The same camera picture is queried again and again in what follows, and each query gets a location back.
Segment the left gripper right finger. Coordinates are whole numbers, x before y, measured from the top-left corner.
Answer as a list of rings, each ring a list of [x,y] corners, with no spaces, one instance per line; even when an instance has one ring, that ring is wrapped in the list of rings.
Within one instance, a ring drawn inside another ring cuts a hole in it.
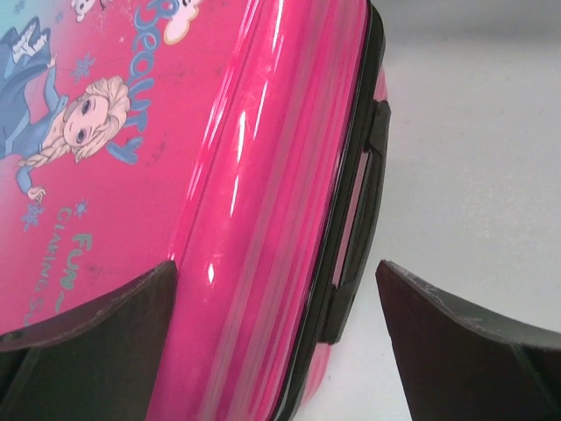
[[[560,335],[502,316],[392,261],[376,270],[414,420],[558,420]]]

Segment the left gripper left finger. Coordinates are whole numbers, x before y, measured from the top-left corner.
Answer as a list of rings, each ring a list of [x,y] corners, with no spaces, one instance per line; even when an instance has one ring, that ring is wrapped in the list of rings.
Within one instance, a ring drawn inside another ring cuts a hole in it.
[[[3,420],[143,420],[173,313],[171,261],[1,336]]]

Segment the pink and teal children's suitcase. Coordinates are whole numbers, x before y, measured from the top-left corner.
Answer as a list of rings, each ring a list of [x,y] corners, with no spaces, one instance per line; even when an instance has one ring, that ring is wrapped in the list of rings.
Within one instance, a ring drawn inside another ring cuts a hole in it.
[[[1,336],[177,268],[143,420],[290,420],[372,244],[369,1],[4,1]]]

